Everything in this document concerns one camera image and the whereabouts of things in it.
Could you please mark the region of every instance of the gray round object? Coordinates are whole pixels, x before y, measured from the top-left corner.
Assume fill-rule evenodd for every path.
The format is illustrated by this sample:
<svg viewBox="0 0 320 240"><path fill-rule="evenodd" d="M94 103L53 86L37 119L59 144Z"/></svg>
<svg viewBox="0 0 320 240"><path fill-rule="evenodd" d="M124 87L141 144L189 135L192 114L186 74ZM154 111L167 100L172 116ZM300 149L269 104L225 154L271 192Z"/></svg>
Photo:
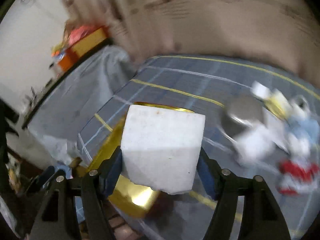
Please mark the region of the gray round object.
<svg viewBox="0 0 320 240"><path fill-rule="evenodd" d="M223 175L228 176L228 175L230 175L231 171L228 170L228 169L222 169L221 173L222 173Z"/></svg>
<svg viewBox="0 0 320 240"><path fill-rule="evenodd" d="M64 180L64 177L63 176L58 176L57 178L56 178L56 181L57 182L62 182Z"/></svg>
<svg viewBox="0 0 320 240"><path fill-rule="evenodd" d="M254 176L254 179L257 181L257 182L263 182L263 177L257 175L257 176Z"/></svg>
<svg viewBox="0 0 320 240"><path fill-rule="evenodd" d="M98 171L97 170L91 170L91 171L89 171L89 175L90 176L95 176L95 175L97 175L98 174Z"/></svg>
<svg viewBox="0 0 320 240"><path fill-rule="evenodd" d="M231 101L221 117L222 133L233 138L256 123L264 123L263 105L250 95L242 95Z"/></svg>

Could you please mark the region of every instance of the yellow stripe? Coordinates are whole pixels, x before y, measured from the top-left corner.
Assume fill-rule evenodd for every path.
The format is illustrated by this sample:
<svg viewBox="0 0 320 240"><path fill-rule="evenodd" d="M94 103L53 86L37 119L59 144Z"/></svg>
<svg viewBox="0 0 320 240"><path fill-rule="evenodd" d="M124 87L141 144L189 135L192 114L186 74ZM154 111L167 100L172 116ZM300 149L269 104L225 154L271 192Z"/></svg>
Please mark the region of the yellow stripe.
<svg viewBox="0 0 320 240"><path fill-rule="evenodd" d="M216 206L217 206L217 202L210 200L209 198L206 198L194 191L190 191L189 195L193 198L195 198L196 200L198 200L200 203L210 207L212 210L215 210ZM235 215L235 220L237 220L238 222L241 223L242 221L242 214L240 213L236 213Z"/></svg>
<svg viewBox="0 0 320 240"><path fill-rule="evenodd" d="M206 198L198 193L196 193L195 191L190 191L189 195L193 198L195 198L196 200L198 200L200 203L210 207L212 210L215 210L215 208L217 207L217 202L210 200L209 198ZM236 213L235 215L235 220L238 221L239 223L241 223L242 221L242 214L240 213ZM303 236L304 232L299 231L299 230L293 230L293 229L289 229L289 233L292 236Z"/></svg>
<svg viewBox="0 0 320 240"><path fill-rule="evenodd" d="M189 58L189 59L201 59L201 60L209 60L209 61L216 61L216 62L223 62L223 63L229 63L229 64L233 64L233 65L239 65L239 66L244 66L244 67L248 67L248 68L253 68L253 69L256 69L256 70L260 70L260 71L263 71L263 72L266 72L266 73L269 73L273 76L276 76L276 77L279 77L279 78L282 78L284 80L287 80L288 82L302 88L303 90L305 90L306 92L308 92L309 94L313 95L315 98L317 98L318 100L320 100L320 96L318 94L316 94L315 92L313 92L312 90L306 88L305 86L301 85L300 83L288 78L288 77L285 77L281 74L278 74L278 73L275 73L271 70L267 70L267 69L264 69L264 68L260 68L260 67L256 67L256 66L252 66L252 65L247 65L247 64L241 64L241 63L237 63L237 62L232 62L232 61L228 61L228 60L222 60L222 59L214 59L214 58L202 58L202 57L186 57L186 56L156 56L155 58L157 57L172 57L172 58Z"/></svg>
<svg viewBox="0 0 320 240"><path fill-rule="evenodd" d="M95 118L97 118L103 125L105 128L107 128L110 132L113 131L113 129L110 127L110 125L108 125L101 117L100 115L98 115L97 113L94 114Z"/></svg>
<svg viewBox="0 0 320 240"><path fill-rule="evenodd" d="M218 106L224 107L224 104L222 104L222 103L220 103L220 102L218 102L218 101L216 101L216 100L210 99L210 98L205 98L205 97L193 95L193 94L190 94L190 93L181 91L181 90L177 90L177 89L173 89L173 88L168 88L168 87L164 87L164 86L159 86L159 85L152 84L152 83L148 83L148 82L144 82L144 81L141 81L141 80L138 80L138 79L132 79L132 81L133 81L133 82L136 82L136 83L138 83L138 84L142 84L142 85L146 85L146 86L150 86L150 87L154 87L154 88L160 88L160 89L164 89L164 90L176 92L176 93L179 93L179 94L182 94L182 95L186 95L186 96L189 96L189 97L193 97L193 98L205 100L205 101L214 103L214 104L216 104L216 105L218 105Z"/></svg>

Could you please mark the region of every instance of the white wall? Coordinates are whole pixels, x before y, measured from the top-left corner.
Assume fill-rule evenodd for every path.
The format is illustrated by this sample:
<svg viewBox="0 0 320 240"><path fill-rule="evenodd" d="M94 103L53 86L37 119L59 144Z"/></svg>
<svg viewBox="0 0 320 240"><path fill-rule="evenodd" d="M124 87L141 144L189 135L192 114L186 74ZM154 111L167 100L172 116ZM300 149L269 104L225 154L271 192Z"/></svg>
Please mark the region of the white wall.
<svg viewBox="0 0 320 240"><path fill-rule="evenodd" d="M33 86L53 76L51 47L61 42L68 14L60 0L16 0L0 24L0 97L17 111Z"/></svg>

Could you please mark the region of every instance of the metal screw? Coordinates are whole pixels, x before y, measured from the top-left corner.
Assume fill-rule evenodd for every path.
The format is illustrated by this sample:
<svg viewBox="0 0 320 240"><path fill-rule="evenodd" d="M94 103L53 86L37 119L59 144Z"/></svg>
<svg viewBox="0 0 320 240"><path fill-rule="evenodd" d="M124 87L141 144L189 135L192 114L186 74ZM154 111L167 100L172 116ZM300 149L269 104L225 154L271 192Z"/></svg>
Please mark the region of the metal screw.
<svg viewBox="0 0 320 240"><path fill-rule="evenodd" d="M61 182L61 181L63 181L64 180L64 177L63 176L58 176L57 178L56 178L56 181L57 182Z"/></svg>
<svg viewBox="0 0 320 240"><path fill-rule="evenodd" d="M257 176L254 176L254 179L257 181L257 182L263 182L263 177L257 175Z"/></svg>
<svg viewBox="0 0 320 240"><path fill-rule="evenodd" d="M231 173L231 171L228 170L228 169L222 169L221 172L222 172L223 175L226 175L226 176L230 175L230 173Z"/></svg>
<svg viewBox="0 0 320 240"><path fill-rule="evenodd" d="M90 176L95 176L95 175L97 175L98 174L98 171L97 170L91 170L91 171L89 171L89 175Z"/></svg>

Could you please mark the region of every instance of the blue fabric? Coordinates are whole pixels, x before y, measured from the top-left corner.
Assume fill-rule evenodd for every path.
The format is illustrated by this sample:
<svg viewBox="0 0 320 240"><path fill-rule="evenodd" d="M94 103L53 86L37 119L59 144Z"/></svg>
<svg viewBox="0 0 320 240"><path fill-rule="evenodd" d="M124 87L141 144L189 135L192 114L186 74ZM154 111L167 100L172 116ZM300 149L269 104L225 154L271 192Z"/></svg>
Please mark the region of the blue fabric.
<svg viewBox="0 0 320 240"><path fill-rule="evenodd" d="M252 83L257 81L270 90L278 89L287 99L302 95L308 101L311 113L320 114L320 90L281 69L242 59L199 55L159 56L148 59L143 67L135 79L173 90L166 90L164 93L163 89L130 81L98 111L99 116L108 125L115 127L128 111L129 105L138 101L184 107L205 115L202 146L208 157L237 176L262 176L280 204L289 229L299 232L294 238L298 240L300 233L310 227L320 210L320 194L314 191L297 198L282 197L279 194L276 188L279 180L277 167L279 162L288 157L280 148L276 148L272 156L257 165L246 168L239 166L234 160L232 143L218 130L221 125L220 115L224 109L211 100L227 105L237 95L250 94ZM86 164L89 165L97 155L109 134L110 131L92 115L92 119L79 133L77 141ZM311 151L310 161L318 163L319 156L318 149ZM206 163L201 160L198 171L192 187L193 192L201 196L208 194L214 198L215 191L218 193L220 190L219 185L214 183ZM147 218L143 222L163 239L203 238L214 211L212 206L194 201L193 196L196 194L182 194L177 199L173 198L172 211L166 212L156 222ZM238 201L237 212L241 213L244 198L239 197ZM235 219L234 227L239 228L240 224L241 222ZM237 230L233 230L230 239L238 239Z"/></svg>
<svg viewBox="0 0 320 240"><path fill-rule="evenodd" d="M106 178L105 185L107 186L104 188L102 192L103 195L110 196L113 193L113 190L115 189L115 186L117 184L117 181L119 179L121 172L122 172L122 153L119 153Z"/></svg>
<svg viewBox="0 0 320 240"><path fill-rule="evenodd" d="M288 119L289 133L292 133L297 139L307 138L310 145L318 143L320 127L315 119L300 119L292 116Z"/></svg>

